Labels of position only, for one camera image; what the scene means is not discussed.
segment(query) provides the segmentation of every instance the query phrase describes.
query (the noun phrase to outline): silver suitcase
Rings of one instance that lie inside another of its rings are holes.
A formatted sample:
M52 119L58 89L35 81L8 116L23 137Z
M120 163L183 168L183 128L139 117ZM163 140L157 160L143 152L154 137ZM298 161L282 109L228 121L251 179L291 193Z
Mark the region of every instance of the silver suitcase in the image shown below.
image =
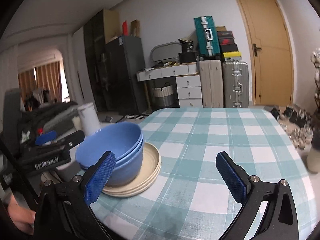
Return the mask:
M199 62L203 107L223 107L223 83L221 62Z
M222 64L224 107L249 107L248 64L228 61Z

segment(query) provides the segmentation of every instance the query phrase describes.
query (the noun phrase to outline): door frame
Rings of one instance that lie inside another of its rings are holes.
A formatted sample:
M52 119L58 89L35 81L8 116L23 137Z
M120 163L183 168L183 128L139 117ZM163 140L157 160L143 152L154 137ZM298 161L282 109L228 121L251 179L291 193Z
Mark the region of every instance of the door frame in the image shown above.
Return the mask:
M252 102L253 102L253 105L255 105L256 103L256 69L255 69L255 63L254 63L254 56L253 56L253 43L252 43L252 39L251 39L251 34L250 34L250 31L249 31L249 26L248 26L248 22L247 22L247 18L245 16L245 13L244 13L244 8L241 4L241 0L236 0L237 3L238 3L238 6L239 6L239 10L240 10L240 13L241 13L241 17L242 17L242 20L243 20L243 23L244 23L244 28L245 28L245 32L247 34L247 39L248 39L248 45L249 45L249 52L250 52L250 60L251 60L251 75L252 75ZM287 23L284 19L284 16L283 16L283 13L282 13L282 10L279 6L279 3L277 0L275 0L276 2L276 5L278 6L279 8L279 11L280 11L280 15L282 17L282 20L284 22L284 27L285 27L285 30L286 30L286 33L287 33L287 38L288 38L288 42L289 42L289 50L290 50L290 59L291 59L291 69L292 69L292 83L291 83L291 98L290 98L290 102L292 104L292 100L293 100L293 87L294 87L294 68L293 68L293 56L292 56L292 47L291 47L291 40L290 40L290 36L289 36L289 33L288 33L288 27L287 27ZM259 76L257 76L257 79L261 79L260 77L260 71L258 71L258 74Z

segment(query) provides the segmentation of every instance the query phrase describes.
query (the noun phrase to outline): checkered tablecloth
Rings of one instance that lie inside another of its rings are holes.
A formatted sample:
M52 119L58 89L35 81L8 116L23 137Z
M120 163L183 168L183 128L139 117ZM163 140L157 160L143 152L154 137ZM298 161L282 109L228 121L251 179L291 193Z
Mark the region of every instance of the checkered tablecloth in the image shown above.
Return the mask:
M308 173L288 136L261 109L167 108L140 124L145 141L161 154L161 172L145 192L130 198L101 194L91 205L100 221L126 239L219 239L241 205L216 169L226 151L249 175L289 182L296 205L299 239L316 223ZM253 237L266 203L248 232Z

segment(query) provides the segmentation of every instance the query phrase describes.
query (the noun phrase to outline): white drawer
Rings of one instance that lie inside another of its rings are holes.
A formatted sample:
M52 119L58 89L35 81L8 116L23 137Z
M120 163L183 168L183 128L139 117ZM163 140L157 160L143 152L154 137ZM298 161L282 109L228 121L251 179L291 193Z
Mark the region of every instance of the white drawer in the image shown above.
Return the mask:
M149 79L162 78L161 69L142 71L137 73L137 80L144 81Z
M202 98L201 87L177 88L179 99Z
M202 98L179 99L180 107L202 107Z
M189 74L196 74L197 73L197 64L188 64Z
M162 77L182 76L188 75L188 65L179 65L172 67L164 67L161 69Z
M177 88L201 87L200 75L176 77Z

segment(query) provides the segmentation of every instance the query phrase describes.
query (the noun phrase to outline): blue bowl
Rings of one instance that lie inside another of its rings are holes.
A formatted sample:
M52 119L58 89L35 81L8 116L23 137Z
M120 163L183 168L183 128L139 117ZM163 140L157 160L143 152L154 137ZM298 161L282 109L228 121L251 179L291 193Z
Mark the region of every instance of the blue bowl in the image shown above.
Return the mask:
M129 154L127 154L125 157L123 157L122 159L118 160L116 162L116 167L128 162L131 158L133 158L139 151L140 148L143 147L143 142L144 139L143 137L141 138L141 141L138 143L138 145L132 150L132 152L130 152Z
M141 129L135 123L108 125L85 138L76 150L76 161L82 167L90 167L96 164L106 151L113 152L118 161L132 152L141 138Z
M139 173L143 160L143 146L130 160L115 167L108 179L108 186L123 186L132 181Z

